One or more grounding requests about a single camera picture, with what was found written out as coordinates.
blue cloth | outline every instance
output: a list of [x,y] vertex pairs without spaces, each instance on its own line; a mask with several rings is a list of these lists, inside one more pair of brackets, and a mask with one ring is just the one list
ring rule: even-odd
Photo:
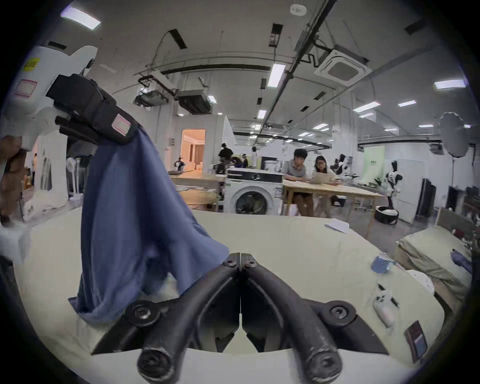
[[228,257],[228,248],[197,223],[141,129],[129,144],[98,146],[81,247],[80,287],[69,300],[88,323],[115,320],[142,291],[158,292],[168,272],[183,293]]

ceiling duct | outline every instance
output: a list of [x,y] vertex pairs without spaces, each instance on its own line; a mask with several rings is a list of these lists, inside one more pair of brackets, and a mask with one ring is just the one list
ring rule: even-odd
[[443,155],[444,154],[444,148],[440,143],[430,143],[430,152],[432,152],[434,155]]
[[212,106],[207,101],[207,96],[203,89],[179,91],[175,98],[180,106],[192,115],[208,115],[212,113]]
[[340,45],[335,45],[330,52],[325,52],[318,61],[319,67],[314,72],[317,76],[344,86],[351,86],[372,72],[366,66],[368,61],[364,57]]

smoke detector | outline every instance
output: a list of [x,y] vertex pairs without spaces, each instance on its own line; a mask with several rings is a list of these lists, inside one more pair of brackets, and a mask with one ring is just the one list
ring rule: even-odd
[[372,70],[366,66],[366,59],[355,53],[335,45],[330,52],[320,57],[317,76],[333,80],[344,86],[351,86],[364,78]]
[[290,5],[290,13],[295,16],[305,16],[307,14],[307,7],[300,4]]

white table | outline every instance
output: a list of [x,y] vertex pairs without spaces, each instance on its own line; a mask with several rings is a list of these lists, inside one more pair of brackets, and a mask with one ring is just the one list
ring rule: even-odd
[[[378,278],[384,287],[392,289],[401,309],[398,326],[388,334],[372,308],[377,276],[370,270],[370,263],[378,249],[351,230],[344,234],[325,227],[328,219],[202,211],[194,214],[230,252],[251,253],[300,296],[353,304],[398,362],[411,366],[403,331],[415,320],[419,320],[429,346],[440,331],[444,319],[440,304],[414,278],[394,268]],[[108,326],[88,326],[67,301],[76,295],[81,274],[80,221],[78,208],[33,228],[30,254],[24,265],[14,268],[22,302],[35,331],[74,372],[88,371],[101,359],[89,352],[108,330]],[[175,295],[170,282],[162,298],[167,300]]]

washing machine door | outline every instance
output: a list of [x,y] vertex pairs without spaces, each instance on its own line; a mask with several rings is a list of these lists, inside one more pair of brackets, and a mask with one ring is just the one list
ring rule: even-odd
[[243,215],[271,215],[274,204],[272,195],[255,185],[238,190],[230,200],[230,212]]

